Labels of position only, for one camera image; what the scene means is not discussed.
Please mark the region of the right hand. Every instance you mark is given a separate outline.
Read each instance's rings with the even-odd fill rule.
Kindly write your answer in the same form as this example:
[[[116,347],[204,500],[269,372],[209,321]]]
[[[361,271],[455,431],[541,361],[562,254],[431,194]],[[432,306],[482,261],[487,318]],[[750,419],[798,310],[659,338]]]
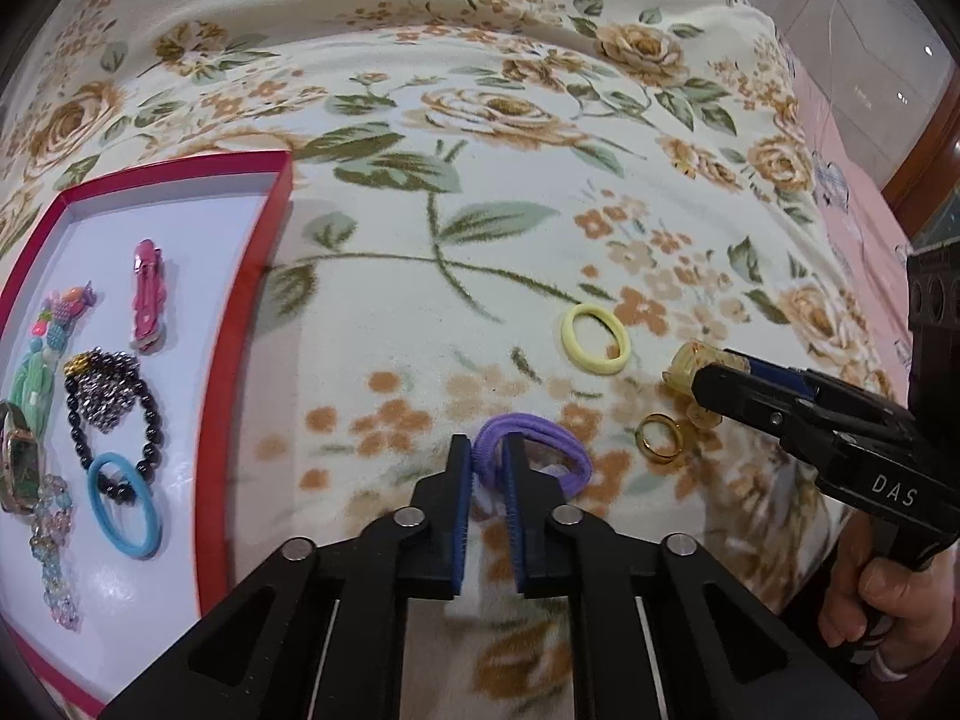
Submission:
[[[857,512],[838,543],[818,628],[828,647],[856,642],[867,632],[866,608],[893,621],[878,647],[892,670],[908,671],[928,661],[953,628],[955,550],[935,556],[927,569],[911,572],[885,557],[872,557],[871,519]]]

